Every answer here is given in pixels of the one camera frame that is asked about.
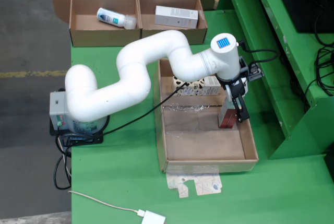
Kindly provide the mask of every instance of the clear tape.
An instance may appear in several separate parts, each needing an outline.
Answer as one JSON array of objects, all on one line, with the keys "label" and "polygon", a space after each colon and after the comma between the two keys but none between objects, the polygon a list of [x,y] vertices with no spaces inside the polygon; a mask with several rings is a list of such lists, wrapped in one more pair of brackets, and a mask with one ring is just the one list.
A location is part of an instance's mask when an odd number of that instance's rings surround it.
[{"label": "clear tape", "polygon": [[209,105],[165,105],[164,109],[168,109],[174,112],[183,111],[183,112],[199,112],[206,108],[209,108]]}]

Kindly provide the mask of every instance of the paper scrap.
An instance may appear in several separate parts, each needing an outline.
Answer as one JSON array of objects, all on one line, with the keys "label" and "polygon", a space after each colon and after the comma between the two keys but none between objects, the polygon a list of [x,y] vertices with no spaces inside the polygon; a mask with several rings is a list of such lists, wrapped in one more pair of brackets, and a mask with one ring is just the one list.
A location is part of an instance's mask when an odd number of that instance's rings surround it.
[{"label": "paper scrap", "polygon": [[197,195],[219,194],[223,187],[218,173],[166,173],[166,178],[168,188],[177,189],[180,198],[189,196],[188,187],[183,184],[186,181],[194,180]]}]

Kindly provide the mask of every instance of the white product box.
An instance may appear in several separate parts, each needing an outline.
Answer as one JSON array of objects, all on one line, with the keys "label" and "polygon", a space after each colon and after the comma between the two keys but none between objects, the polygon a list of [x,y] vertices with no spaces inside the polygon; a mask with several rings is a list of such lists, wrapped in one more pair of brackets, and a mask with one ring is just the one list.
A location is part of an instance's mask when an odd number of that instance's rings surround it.
[{"label": "white product box", "polygon": [[[221,91],[219,81],[215,76],[208,76],[204,79],[188,82],[189,86],[184,86],[175,95],[176,96],[208,96],[218,95]],[[173,77],[172,89],[175,91],[179,86],[183,84],[183,81]]]},{"label": "white product box", "polygon": [[198,11],[196,10],[156,6],[155,24],[171,27],[196,28],[197,21]]}]

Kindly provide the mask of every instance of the robotic arm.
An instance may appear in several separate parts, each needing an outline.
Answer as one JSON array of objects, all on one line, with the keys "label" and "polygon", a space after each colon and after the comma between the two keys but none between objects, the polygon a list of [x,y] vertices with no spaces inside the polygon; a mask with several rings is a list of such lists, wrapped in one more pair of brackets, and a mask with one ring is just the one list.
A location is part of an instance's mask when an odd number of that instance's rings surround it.
[{"label": "robotic arm", "polygon": [[247,80],[263,74],[257,65],[248,69],[238,55],[238,46],[233,35],[221,33],[212,39],[209,49],[192,54],[181,32],[157,33],[125,46],[116,60],[120,80],[100,89],[90,68],[75,65],[65,77],[66,94],[64,91],[50,94],[52,128],[58,132],[97,133],[106,126],[108,115],[146,98],[151,89],[146,66],[164,57],[169,59],[173,74],[184,82],[215,74],[241,122],[249,118],[243,100]]},{"label": "robotic arm", "polygon": [[182,81],[216,74],[219,81],[230,84],[240,75],[237,42],[231,34],[215,36],[211,48],[193,55],[184,34],[164,31],[125,46],[116,60],[120,80],[107,87],[98,89],[95,75],[87,66],[71,67],[65,77],[71,116],[80,122],[91,122],[142,102],[151,89],[146,65],[164,57]]}]

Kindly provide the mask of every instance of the yellow floor line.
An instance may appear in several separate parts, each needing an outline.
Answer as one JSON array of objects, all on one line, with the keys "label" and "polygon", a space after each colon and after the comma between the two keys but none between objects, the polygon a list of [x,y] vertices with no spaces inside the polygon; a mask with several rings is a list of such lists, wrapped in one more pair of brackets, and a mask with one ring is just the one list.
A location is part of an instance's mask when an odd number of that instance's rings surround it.
[{"label": "yellow floor line", "polygon": [[67,70],[56,71],[34,71],[34,72],[6,72],[0,73],[0,78],[25,78],[25,77],[47,77],[47,76],[65,76]]}]

